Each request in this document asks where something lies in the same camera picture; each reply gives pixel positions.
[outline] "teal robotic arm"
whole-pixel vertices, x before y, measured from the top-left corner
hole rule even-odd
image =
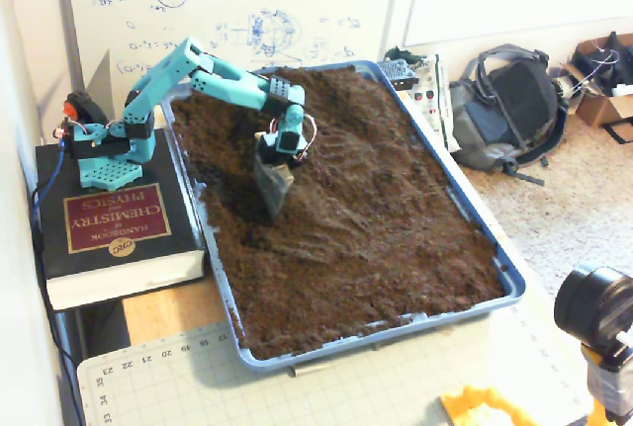
[[[304,89],[282,78],[235,67],[203,52],[188,38],[136,83],[126,99],[122,121],[65,129],[82,187],[113,191],[142,175],[141,165],[154,150],[154,107],[186,78],[194,90],[274,119],[272,130],[257,142],[261,163],[279,166],[305,156]]]

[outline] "wire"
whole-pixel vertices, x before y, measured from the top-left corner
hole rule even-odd
[[[44,199],[44,197],[48,193],[48,190],[50,189],[50,187],[54,183],[55,178],[59,174],[59,171],[61,169],[61,165],[63,163],[63,148],[64,148],[64,141],[63,141],[63,139],[61,139],[59,141],[59,157],[58,157],[57,165],[55,166],[55,169],[53,170],[52,174],[50,175],[50,177],[48,179],[46,179],[43,182],[40,182],[34,188],[33,193],[31,194],[31,203],[32,203],[32,207],[33,207],[33,212],[32,212],[32,216],[31,216],[31,230],[32,230],[33,235],[34,235],[34,237],[33,237],[33,248],[34,248],[35,260],[36,260],[36,274],[38,276],[38,281],[39,281],[39,285],[40,285],[40,292],[42,294],[42,300],[44,302],[46,319],[48,320],[48,328],[50,329],[50,337],[52,338],[52,343],[54,344],[54,346],[59,351],[59,354],[62,356],[61,362],[62,362],[63,365],[61,367],[62,367],[62,370],[64,372],[64,376],[66,377],[66,380],[68,381],[68,387],[70,389],[70,395],[72,397],[72,405],[73,405],[75,413],[77,415],[77,420],[78,420],[79,424],[82,425],[82,424],[84,424],[83,423],[83,415],[81,413],[81,410],[79,409],[79,404],[77,403],[77,397],[75,395],[74,384],[73,384],[73,381],[72,381],[72,377],[70,375],[70,370],[68,369],[68,365],[66,364],[65,359],[68,359],[75,369],[77,368],[77,363],[74,361],[72,356],[68,352],[65,351],[65,349],[61,346],[61,343],[59,342],[60,335],[59,335],[59,332],[57,330],[57,324],[54,321],[54,311],[52,309],[52,305],[50,304],[50,298],[48,297],[48,289],[46,288],[46,275],[45,275],[45,271],[44,271],[44,260],[43,260],[43,254],[42,254],[42,245],[40,243],[36,242],[36,235],[39,235],[39,236],[42,235],[42,232],[38,228],[38,224],[37,224],[38,212],[40,210],[40,204],[42,203],[42,200]],[[37,202],[35,202],[36,195],[39,195]]]
[[[113,125],[114,123],[120,123],[123,120],[112,120],[111,122],[108,122],[108,124],[106,125],[106,129],[110,127],[110,125]]]
[[[304,150],[301,151],[301,154],[299,154],[299,156],[295,156],[295,159],[297,161],[301,161],[302,159],[304,159],[304,157],[306,157],[308,148],[312,145],[313,142],[315,142],[315,138],[317,137],[317,122],[315,122],[315,119],[311,115],[306,114],[306,118],[312,122],[313,130],[315,132],[313,133],[313,138],[310,140],[308,144],[306,144],[306,147],[304,147]]]
[[[57,160],[57,165],[55,166],[55,170],[52,171],[51,176],[48,178],[46,187],[44,188],[44,190],[38,197],[38,201],[33,205],[33,214],[31,215],[31,225],[36,224],[36,221],[38,219],[38,211],[40,210],[40,203],[42,202],[43,198],[46,197],[48,189],[50,189],[50,186],[52,186],[52,183],[54,182],[55,177],[57,177],[57,174],[59,174],[59,170],[61,169],[61,164],[63,163],[63,146],[64,146],[63,139],[60,139],[59,140],[59,158]]]
[[[617,58],[613,61],[608,61],[608,59],[614,55],[617,54]],[[620,54],[617,50],[613,50],[611,49],[611,54],[609,55],[609,57],[607,57],[605,60],[594,60],[594,62],[598,63],[598,67],[596,67],[592,73],[590,73],[587,77],[585,77],[583,80],[581,80],[580,82],[578,82],[574,88],[572,89],[572,93],[576,93],[577,90],[579,90],[581,87],[583,87],[583,84],[589,80],[591,80],[591,78],[593,77],[593,75],[599,70],[599,68],[602,65],[614,65],[616,64],[618,61],[620,60]]]
[[[80,122],[76,122],[75,120],[68,120],[68,122],[79,126],[81,129],[83,129],[84,134],[88,134],[88,129],[84,125],[82,125]]]

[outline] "backpack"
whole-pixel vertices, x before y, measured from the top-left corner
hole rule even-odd
[[[487,72],[490,56],[508,62]],[[453,134],[462,147],[455,160],[473,169],[503,172],[544,185],[517,170],[541,160],[556,148],[565,131],[569,102],[547,74],[549,56],[504,44],[472,60],[458,81],[450,83]],[[475,80],[470,80],[473,67]]]

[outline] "black book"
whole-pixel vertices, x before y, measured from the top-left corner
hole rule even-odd
[[[155,132],[142,177],[107,192],[82,189],[77,162],[64,161],[40,207],[46,286],[53,309],[121,298],[203,276],[205,244],[178,149]],[[59,147],[36,148],[38,176]]]

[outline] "brown soil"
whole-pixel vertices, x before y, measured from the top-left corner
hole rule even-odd
[[[253,135],[268,120],[201,94],[173,104],[256,358],[503,296],[495,248],[460,217],[384,87],[351,69],[277,74],[305,88],[318,135],[273,222],[252,176]]]

